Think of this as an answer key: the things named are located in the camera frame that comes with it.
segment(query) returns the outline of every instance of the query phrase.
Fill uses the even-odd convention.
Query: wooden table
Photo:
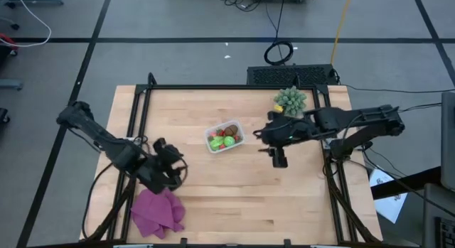
[[[257,152],[265,146],[252,132],[267,122],[276,93],[276,90],[152,91],[145,134],[151,142],[164,137],[185,154],[189,165],[187,181],[175,191],[186,208],[185,231],[167,230],[163,240],[155,236],[144,238],[131,221],[128,243],[175,244],[186,237],[191,244],[283,244],[283,239],[290,239],[292,244],[336,244],[327,182],[321,172],[320,142],[286,147],[289,167],[284,169],[273,168],[271,158]],[[346,87],[329,87],[329,94],[332,107],[350,109]],[[107,130],[117,137],[124,137],[127,132],[133,96],[134,86],[117,87],[107,125]],[[313,109],[312,95],[307,97],[306,108]],[[229,119],[241,123],[246,133],[245,144],[223,153],[209,153],[204,130]],[[352,159],[363,163],[360,152],[354,152]],[[102,154],[97,173],[108,163]],[[365,226],[382,239],[365,169],[345,163],[345,172],[352,208]],[[87,214],[87,233],[95,230],[112,207],[117,177],[118,170],[111,168],[98,180]],[[138,185],[135,195],[143,189]],[[340,214],[344,238],[349,239],[342,209]],[[123,217],[121,210],[115,237],[120,236]]]

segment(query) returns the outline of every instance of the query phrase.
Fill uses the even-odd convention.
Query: artificial succulent
[[[274,101],[283,107],[283,112],[289,117],[295,117],[302,113],[305,109],[304,100],[306,95],[300,92],[295,86],[280,90],[279,94],[275,96]]]

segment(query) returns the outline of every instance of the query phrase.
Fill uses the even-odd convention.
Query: pink towel
[[[174,232],[184,229],[179,222],[185,215],[185,208],[169,189],[158,195],[147,189],[141,191],[131,212],[142,237],[154,234],[163,239],[166,228]]]

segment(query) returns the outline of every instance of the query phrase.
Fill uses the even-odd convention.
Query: clear plastic bowl
[[[223,149],[218,149],[217,151],[213,151],[213,150],[211,149],[210,143],[209,143],[209,141],[208,141],[208,137],[210,136],[210,133],[211,133],[211,132],[214,132],[214,131],[216,131],[216,130],[218,130],[218,129],[223,129],[223,130],[224,130],[226,127],[228,127],[228,126],[230,126],[230,125],[233,125],[233,124],[234,124],[235,126],[237,126],[237,128],[238,128],[238,130],[237,130],[237,135],[240,136],[240,137],[242,137],[242,141],[241,141],[241,142],[238,142],[238,143],[236,143],[236,144],[234,144],[234,145],[232,145],[232,146],[225,147],[225,148],[223,148]],[[213,127],[209,128],[209,129],[206,129],[204,134],[205,134],[205,136],[204,136],[205,144],[207,144],[207,149],[208,149],[211,153],[220,153],[220,152],[223,152],[223,151],[227,151],[228,149],[233,149],[233,148],[235,148],[236,146],[239,146],[239,145],[244,144],[244,142],[245,142],[245,133],[243,133],[242,126],[240,126],[240,123],[239,123],[239,121],[237,121],[237,120],[230,120],[230,121],[228,121],[228,122],[219,124],[219,125],[217,125],[217,126],[213,126]]]

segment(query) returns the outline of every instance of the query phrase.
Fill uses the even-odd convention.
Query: gray floor
[[[33,7],[57,38],[89,38],[104,0],[64,0],[64,6]],[[286,4],[280,35],[332,38],[345,0],[312,0]],[[455,38],[453,0],[422,0],[442,38]],[[269,4],[277,20],[279,4]],[[0,8],[21,24],[20,31],[0,25],[12,37],[45,37],[23,8]],[[101,38],[272,37],[274,30],[264,5],[243,13],[219,0],[112,0]],[[430,38],[414,0],[352,0],[344,38]],[[91,104],[95,119],[107,123],[117,85],[146,80],[152,71],[160,84],[244,84],[248,66],[265,65],[268,43],[98,43],[78,99]],[[330,61],[330,43],[295,43],[290,63],[324,64]],[[455,45],[444,45],[455,60]],[[12,121],[0,138],[0,239],[2,247],[15,247],[58,126],[55,118],[67,103],[87,49],[86,43],[50,43],[24,48],[11,58],[0,78],[25,82],[22,91],[0,91],[0,107],[11,111]],[[434,44],[340,44],[335,68],[341,82],[356,87],[401,90],[436,90],[454,85]],[[355,108],[392,104],[411,107],[440,102],[440,95],[350,90]],[[405,132],[396,138],[375,140],[376,151],[406,174],[440,164],[439,109],[402,115]],[[387,162],[372,160],[389,171]],[[29,245],[74,242],[92,182],[97,154],[67,134],[38,214]],[[381,219],[386,239],[419,242],[418,198],[409,196],[398,223]],[[406,230],[404,226],[416,226]]]

